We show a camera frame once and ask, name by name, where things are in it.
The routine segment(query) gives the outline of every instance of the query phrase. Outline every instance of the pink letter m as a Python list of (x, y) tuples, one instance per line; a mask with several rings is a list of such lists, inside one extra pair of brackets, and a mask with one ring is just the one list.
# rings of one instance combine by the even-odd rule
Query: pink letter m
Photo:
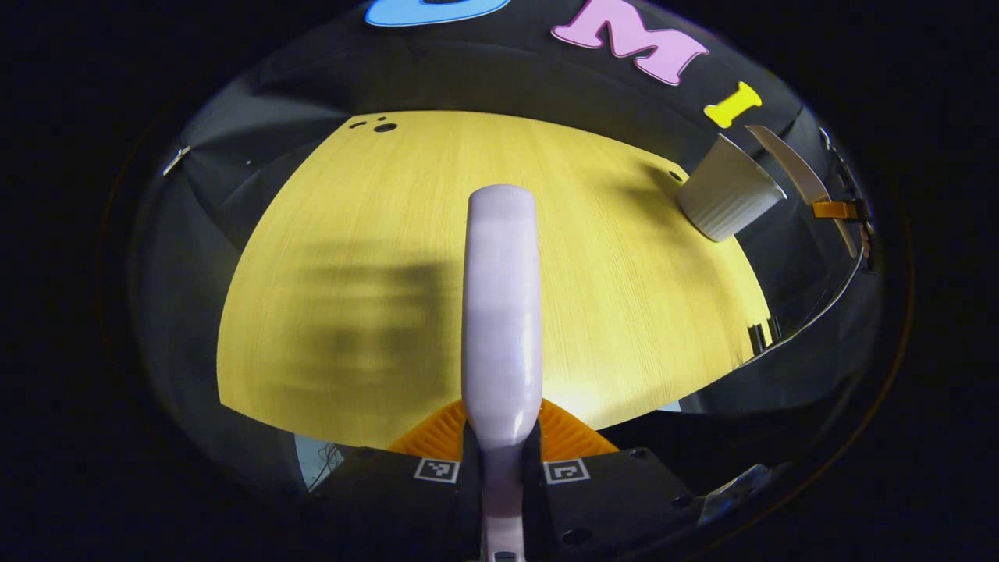
[(680, 83), (680, 72), (695, 56), (708, 52), (675, 29), (645, 30), (638, 10), (624, 0), (589, 0), (571, 23), (551, 28), (551, 34), (566, 43), (597, 49), (603, 42), (596, 34), (604, 25), (608, 28), (610, 52), (617, 58), (654, 47), (650, 55), (635, 57), (634, 64), (671, 86)]

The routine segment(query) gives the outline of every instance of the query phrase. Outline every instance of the orange tape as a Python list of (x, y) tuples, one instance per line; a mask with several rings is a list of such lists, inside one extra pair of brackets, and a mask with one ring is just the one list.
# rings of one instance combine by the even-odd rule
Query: orange tape
[(817, 201), (812, 203), (812, 213), (817, 219), (855, 219), (857, 207), (843, 201)]

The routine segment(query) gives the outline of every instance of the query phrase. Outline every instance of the blue letter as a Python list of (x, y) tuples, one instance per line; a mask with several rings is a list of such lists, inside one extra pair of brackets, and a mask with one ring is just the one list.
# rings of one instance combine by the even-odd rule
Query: blue letter
[(375, 0), (365, 21), (381, 27), (427, 25), (467, 20), (491, 14), (509, 0), (462, 0), (450, 4), (427, 4), (423, 0)]

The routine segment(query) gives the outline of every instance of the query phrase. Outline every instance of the wooden table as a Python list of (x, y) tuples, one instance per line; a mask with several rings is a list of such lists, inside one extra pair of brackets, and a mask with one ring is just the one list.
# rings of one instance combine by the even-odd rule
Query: wooden table
[(250, 238), (222, 316), (220, 399), (386, 447), (459, 398), (468, 198), (495, 183), (537, 201), (544, 397), (598, 429), (695, 392), (752, 356), (747, 327), (769, 312), (735, 239), (708, 240), (676, 206), (685, 178), (551, 123), (359, 115)]

